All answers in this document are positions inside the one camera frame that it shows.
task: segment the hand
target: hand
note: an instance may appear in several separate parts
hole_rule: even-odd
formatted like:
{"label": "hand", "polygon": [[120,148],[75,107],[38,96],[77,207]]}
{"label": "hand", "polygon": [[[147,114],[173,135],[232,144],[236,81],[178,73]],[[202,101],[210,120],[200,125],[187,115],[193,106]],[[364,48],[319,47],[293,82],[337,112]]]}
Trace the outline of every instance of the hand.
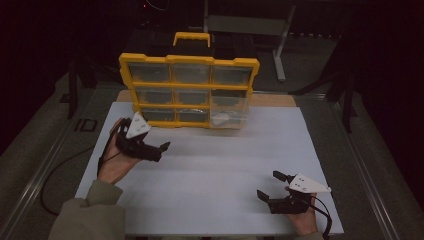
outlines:
{"label": "hand", "polygon": [[[114,129],[121,121],[122,118],[116,121],[112,129]],[[131,158],[122,154],[115,145],[116,138],[117,133],[114,134],[109,146],[107,147],[106,154],[103,159],[105,162],[100,168],[99,175],[97,177],[98,180],[113,185],[124,178],[127,173],[141,161],[141,159]]]}
{"label": "hand", "polygon": [[[311,204],[315,204],[316,193],[311,193]],[[318,232],[317,222],[315,218],[315,210],[308,208],[305,213],[300,214],[285,214],[293,224],[299,236],[304,236]]]}

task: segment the clear plastic drawer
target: clear plastic drawer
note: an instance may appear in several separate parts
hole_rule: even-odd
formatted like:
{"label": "clear plastic drawer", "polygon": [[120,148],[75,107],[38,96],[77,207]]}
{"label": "clear plastic drawer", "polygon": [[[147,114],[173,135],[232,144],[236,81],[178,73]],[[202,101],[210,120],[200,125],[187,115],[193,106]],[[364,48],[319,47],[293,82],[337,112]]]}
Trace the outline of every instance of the clear plastic drawer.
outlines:
{"label": "clear plastic drawer", "polygon": [[205,123],[208,121],[209,111],[206,109],[178,109],[178,121]]}
{"label": "clear plastic drawer", "polygon": [[247,120],[247,111],[211,110],[209,126],[211,128],[241,129]]}
{"label": "clear plastic drawer", "polygon": [[244,108],[247,105],[246,91],[241,90],[212,90],[211,108],[213,107],[237,107]]}
{"label": "clear plastic drawer", "polygon": [[251,67],[213,66],[213,83],[247,85],[251,73]]}
{"label": "clear plastic drawer", "polygon": [[175,63],[171,65],[176,83],[209,83],[210,66],[204,64]]}
{"label": "clear plastic drawer", "polygon": [[175,88],[176,103],[185,105],[207,105],[209,103],[208,89]]}
{"label": "clear plastic drawer", "polygon": [[136,92],[137,92],[137,96],[140,103],[152,103],[152,104],[171,104],[172,103],[171,88],[137,87]]}
{"label": "clear plastic drawer", "polygon": [[172,108],[142,108],[141,112],[147,121],[175,121],[174,109]]}
{"label": "clear plastic drawer", "polygon": [[133,81],[169,82],[169,66],[166,63],[128,63]]}

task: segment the yellow handle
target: yellow handle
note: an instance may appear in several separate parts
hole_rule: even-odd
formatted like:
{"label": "yellow handle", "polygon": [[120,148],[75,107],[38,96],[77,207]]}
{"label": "yellow handle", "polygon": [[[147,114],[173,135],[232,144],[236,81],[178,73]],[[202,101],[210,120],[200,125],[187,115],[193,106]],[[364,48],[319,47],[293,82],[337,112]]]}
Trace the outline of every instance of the yellow handle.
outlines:
{"label": "yellow handle", "polygon": [[209,33],[177,32],[175,33],[174,37],[174,46],[177,44],[178,39],[206,40],[208,41],[208,47],[211,47],[211,39]]}

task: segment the white paper sheet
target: white paper sheet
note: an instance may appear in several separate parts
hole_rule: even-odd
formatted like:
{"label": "white paper sheet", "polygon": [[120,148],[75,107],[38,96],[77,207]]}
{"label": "white paper sheet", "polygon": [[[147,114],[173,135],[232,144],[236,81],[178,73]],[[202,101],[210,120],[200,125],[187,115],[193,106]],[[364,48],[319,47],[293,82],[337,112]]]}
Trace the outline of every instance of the white paper sheet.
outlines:
{"label": "white paper sheet", "polygon": [[[77,197],[85,197],[96,178],[115,121],[132,115],[131,103],[113,103]],[[256,190],[271,198],[287,196],[288,184],[274,178],[274,170],[327,184],[299,108],[250,107],[241,130],[152,128],[145,138],[153,146],[167,141],[171,145],[159,163],[142,161],[117,184],[124,189],[118,204],[127,209],[127,234],[292,234],[290,222],[270,214]],[[330,211],[331,233],[343,233],[331,194],[317,197]],[[317,219],[323,231],[326,218],[317,213]]]}

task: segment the metal frame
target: metal frame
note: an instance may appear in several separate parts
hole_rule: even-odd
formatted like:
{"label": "metal frame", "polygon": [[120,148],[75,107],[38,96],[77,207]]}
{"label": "metal frame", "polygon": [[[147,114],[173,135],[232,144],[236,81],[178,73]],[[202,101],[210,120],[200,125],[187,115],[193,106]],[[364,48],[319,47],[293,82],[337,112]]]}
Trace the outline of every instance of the metal frame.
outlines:
{"label": "metal frame", "polygon": [[358,147],[355,144],[355,141],[353,140],[352,136],[349,135],[343,125],[343,122],[340,118],[342,111],[339,104],[333,102],[329,102],[328,104],[330,106],[331,112],[333,113],[333,117],[337,122],[337,128],[340,130],[340,133],[344,137],[344,144],[348,146],[347,149],[350,151],[352,156],[352,161],[358,173],[358,178],[361,181],[365,193],[368,196],[368,200],[377,218],[378,224],[380,225],[381,232],[384,234],[384,238],[387,240],[399,240],[400,237],[394,226],[393,220],[389,216],[386,204],[378,192],[374,180],[371,178],[371,174],[369,173],[369,170],[358,150]]}
{"label": "metal frame", "polygon": [[295,5],[291,6],[287,18],[281,20],[209,15],[208,9],[209,0],[205,0],[203,32],[221,31],[280,36],[280,44],[273,50],[272,55],[278,81],[285,82],[287,80],[281,61],[281,53],[289,33],[290,24],[296,9]]}
{"label": "metal frame", "polygon": [[71,119],[67,120],[63,124],[61,131],[57,135],[46,157],[41,162],[32,178],[29,180],[28,184],[22,192],[22,195],[19,197],[19,200],[15,205],[15,208],[12,210],[10,215],[6,218],[5,223],[0,228],[0,239],[13,239],[15,231],[18,229],[19,225],[30,211],[44,181],[47,178],[47,175],[49,174],[51,166],[57,159],[69,132],[75,126],[81,114],[84,112],[85,107],[87,106],[93,92],[94,90],[89,89],[81,94],[81,107],[76,110]]}

